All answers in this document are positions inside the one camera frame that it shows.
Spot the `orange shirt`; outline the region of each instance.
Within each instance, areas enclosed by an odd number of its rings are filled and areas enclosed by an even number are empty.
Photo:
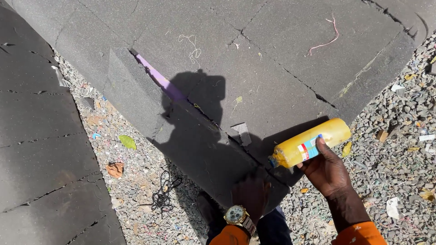
[[[248,235],[234,225],[227,225],[219,235],[212,239],[210,245],[248,245]],[[352,225],[341,231],[332,245],[386,245],[380,232],[371,221]]]

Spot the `wristwatch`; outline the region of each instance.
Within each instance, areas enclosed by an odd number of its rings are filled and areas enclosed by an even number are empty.
[[[250,236],[253,236],[256,231],[256,226],[250,219],[250,215],[241,205],[230,207],[225,213],[224,219],[227,221],[227,224],[242,226],[248,231]]]

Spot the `plastic bottle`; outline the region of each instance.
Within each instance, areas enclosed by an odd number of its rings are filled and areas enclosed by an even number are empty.
[[[330,119],[278,144],[274,148],[272,156],[269,156],[269,162],[273,167],[284,166],[290,168],[317,156],[319,154],[315,144],[317,137],[322,137],[331,148],[350,138],[351,132],[343,120],[339,118]]]

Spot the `gravel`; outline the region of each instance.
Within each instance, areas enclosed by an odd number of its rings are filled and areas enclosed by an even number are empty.
[[[351,123],[351,153],[344,158],[353,186],[389,244],[429,245],[436,242],[435,204],[419,196],[422,188],[434,193],[436,144],[419,142],[421,135],[436,133],[436,77],[428,74],[435,56],[436,34],[420,46],[394,81],[380,92]],[[127,244],[202,244],[206,224],[196,209],[200,188],[150,144],[98,91],[55,51],[76,101],[85,130],[120,220]],[[406,75],[417,75],[406,80]],[[393,85],[405,87],[391,91]],[[379,130],[390,132],[381,143]],[[93,139],[94,133],[101,137]],[[118,136],[136,142],[136,150],[124,147]],[[343,145],[334,148],[338,154]],[[115,179],[105,166],[124,163],[123,176]],[[151,202],[160,188],[160,175],[170,170],[182,184],[170,191],[173,210],[140,206]],[[386,214],[386,201],[398,197],[401,219]],[[304,177],[281,203],[294,244],[329,244],[336,230],[328,206]],[[258,244],[253,238],[251,244]]]

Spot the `dark pants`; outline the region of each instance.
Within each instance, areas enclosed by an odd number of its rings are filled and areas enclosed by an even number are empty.
[[[209,224],[206,245],[209,245],[212,239],[224,229],[227,223],[223,221],[224,219]],[[259,235],[260,245],[292,245],[285,215],[279,206],[259,220],[257,234]]]

